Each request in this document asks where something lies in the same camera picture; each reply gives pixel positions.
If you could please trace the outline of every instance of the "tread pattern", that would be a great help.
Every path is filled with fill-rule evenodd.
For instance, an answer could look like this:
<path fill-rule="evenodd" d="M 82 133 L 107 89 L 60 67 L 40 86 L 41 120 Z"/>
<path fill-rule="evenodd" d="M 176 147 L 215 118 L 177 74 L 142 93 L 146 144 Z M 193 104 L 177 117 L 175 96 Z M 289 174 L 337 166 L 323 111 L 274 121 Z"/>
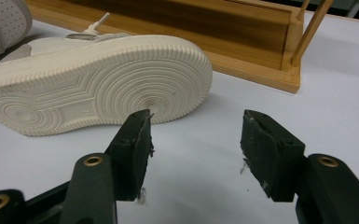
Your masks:
<path fill-rule="evenodd" d="M 144 44 L 28 75 L 0 78 L 0 122 L 26 135 L 122 124 L 135 111 L 152 123 L 195 109 L 212 84 L 209 60 L 196 47 Z"/>

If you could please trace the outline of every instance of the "white tabletop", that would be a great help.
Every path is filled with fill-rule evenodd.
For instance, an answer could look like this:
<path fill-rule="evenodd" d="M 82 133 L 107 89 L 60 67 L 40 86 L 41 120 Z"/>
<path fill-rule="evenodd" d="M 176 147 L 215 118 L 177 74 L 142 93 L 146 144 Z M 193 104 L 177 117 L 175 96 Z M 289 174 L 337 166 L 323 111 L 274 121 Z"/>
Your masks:
<path fill-rule="evenodd" d="M 35 21 L 25 41 L 69 33 Z M 280 122 L 306 144 L 306 156 L 337 157 L 359 178 L 359 21 L 327 16 L 301 74 L 292 94 L 214 72 L 202 105 L 152 126 L 146 204 L 118 202 L 119 223 L 297 223 L 295 203 L 274 203 L 249 170 L 240 175 L 244 109 Z M 105 151 L 118 129 L 29 137 L 0 124 L 0 189 L 20 189 L 28 200 L 68 181 L 76 160 Z"/>

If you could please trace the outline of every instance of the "white sneaker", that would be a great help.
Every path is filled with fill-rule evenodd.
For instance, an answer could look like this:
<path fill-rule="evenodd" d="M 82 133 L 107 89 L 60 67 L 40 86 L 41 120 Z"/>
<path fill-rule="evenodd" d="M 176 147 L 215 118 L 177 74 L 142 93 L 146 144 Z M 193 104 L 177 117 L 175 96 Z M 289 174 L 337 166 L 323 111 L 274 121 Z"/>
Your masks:
<path fill-rule="evenodd" d="M 31 13 L 22 0 L 0 0 L 0 54 L 21 41 L 31 26 Z"/>
<path fill-rule="evenodd" d="M 149 108 L 152 123 L 161 123 L 192 111 L 211 87 L 209 60 L 184 39 L 70 37 L 33 41 L 0 63 L 0 122 L 22 134 L 49 135 L 121 124 Z"/>

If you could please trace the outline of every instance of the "wooden stand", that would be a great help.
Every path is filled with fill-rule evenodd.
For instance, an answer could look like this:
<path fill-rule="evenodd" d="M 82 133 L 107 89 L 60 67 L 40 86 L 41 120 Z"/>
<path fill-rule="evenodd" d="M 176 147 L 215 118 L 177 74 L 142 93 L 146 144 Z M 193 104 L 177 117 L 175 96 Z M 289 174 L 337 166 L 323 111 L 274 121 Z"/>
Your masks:
<path fill-rule="evenodd" d="M 175 35 L 194 42 L 214 70 L 284 91 L 300 86 L 301 57 L 333 0 L 303 34 L 304 11 L 258 0 L 27 0 L 34 19 L 82 32 L 105 12 L 102 33 Z"/>

